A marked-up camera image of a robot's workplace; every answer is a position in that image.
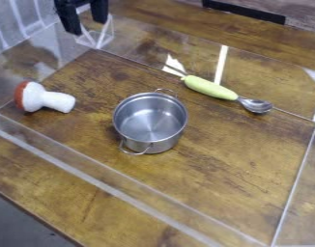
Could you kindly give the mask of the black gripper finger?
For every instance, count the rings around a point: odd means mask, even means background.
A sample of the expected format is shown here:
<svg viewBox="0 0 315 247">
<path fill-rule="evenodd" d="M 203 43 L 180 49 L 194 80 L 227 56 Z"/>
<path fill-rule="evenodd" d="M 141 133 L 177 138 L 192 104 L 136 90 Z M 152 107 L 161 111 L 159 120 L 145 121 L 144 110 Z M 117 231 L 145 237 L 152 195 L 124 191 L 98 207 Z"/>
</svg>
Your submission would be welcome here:
<svg viewBox="0 0 315 247">
<path fill-rule="evenodd" d="M 105 24 L 109 16 L 109 0 L 92 0 L 90 11 L 93 20 Z"/>
<path fill-rule="evenodd" d="M 81 27 L 81 19 L 77 13 L 78 8 L 72 5 L 55 7 L 65 30 L 76 36 L 80 36 L 84 33 Z"/>
</svg>

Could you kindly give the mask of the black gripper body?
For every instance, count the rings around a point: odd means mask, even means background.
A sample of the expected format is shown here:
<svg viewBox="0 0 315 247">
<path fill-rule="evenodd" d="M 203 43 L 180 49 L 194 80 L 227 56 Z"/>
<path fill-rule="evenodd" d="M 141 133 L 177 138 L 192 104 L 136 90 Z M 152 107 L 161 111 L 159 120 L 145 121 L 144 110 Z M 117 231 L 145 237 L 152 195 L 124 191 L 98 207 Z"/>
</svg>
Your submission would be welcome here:
<svg viewBox="0 0 315 247">
<path fill-rule="evenodd" d="M 108 6 L 109 5 L 109 0 L 54 0 L 54 4 L 57 7 L 72 5 L 76 6 L 77 8 L 84 6 L 85 4 L 92 4 L 92 5 L 102 5 Z"/>
</svg>

